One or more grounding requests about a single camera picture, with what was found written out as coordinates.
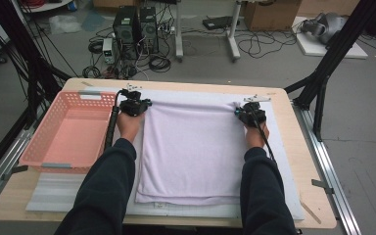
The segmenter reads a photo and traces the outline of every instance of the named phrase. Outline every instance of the dark sleeve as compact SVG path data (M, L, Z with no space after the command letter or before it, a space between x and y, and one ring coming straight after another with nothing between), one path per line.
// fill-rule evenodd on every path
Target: dark sleeve
M276 163L262 148L250 149L244 159L240 190L244 234L296 235Z
M136 151L119 139L90 168L56 234L121 234L135 177Z

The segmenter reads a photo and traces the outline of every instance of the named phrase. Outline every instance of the basket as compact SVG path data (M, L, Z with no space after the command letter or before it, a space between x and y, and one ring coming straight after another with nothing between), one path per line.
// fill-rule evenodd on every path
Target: basket
M103 153L116 93L61 91L20 158L55 173L87 173Z

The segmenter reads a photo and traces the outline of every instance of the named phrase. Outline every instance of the lavender cloth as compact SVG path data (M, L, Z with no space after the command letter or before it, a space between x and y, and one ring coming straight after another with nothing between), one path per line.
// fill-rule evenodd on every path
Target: lavender cloth
M136 202L238 204L247 149L235 107L155 102L145 117Z

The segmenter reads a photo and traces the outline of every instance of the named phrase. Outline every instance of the hand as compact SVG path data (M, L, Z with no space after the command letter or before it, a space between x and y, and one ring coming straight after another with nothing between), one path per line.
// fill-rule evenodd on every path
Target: hand
M249 148L264 147L264 144L265 144L264 139L261 137L259 130L256 127L250 127L247 125L245 127L247 129L246 141L247 141L247 145L249 146ZM268 135L270 132L268 131L266 123L263 122L260 125L260 127L263 130L265 137L268 139Z
M145 114L137 117L131 117L125 113L117 116L117 127L120 131L120 138L124 138L133 143L137 132L139 131L140 122L145 118Z

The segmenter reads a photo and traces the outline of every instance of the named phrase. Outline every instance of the person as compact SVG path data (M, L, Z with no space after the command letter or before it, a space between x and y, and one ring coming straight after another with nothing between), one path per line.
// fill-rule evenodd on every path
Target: person
M144 115L117 117L120 138L90 168L73 208L55 234L122 234L122 221L135 177L132 145ZM283 182L276 163L266 156L256 128L248 127L250 149L244 159L240 207L244 234L297 234L286 206ZM265 123L261 125L268 137Z

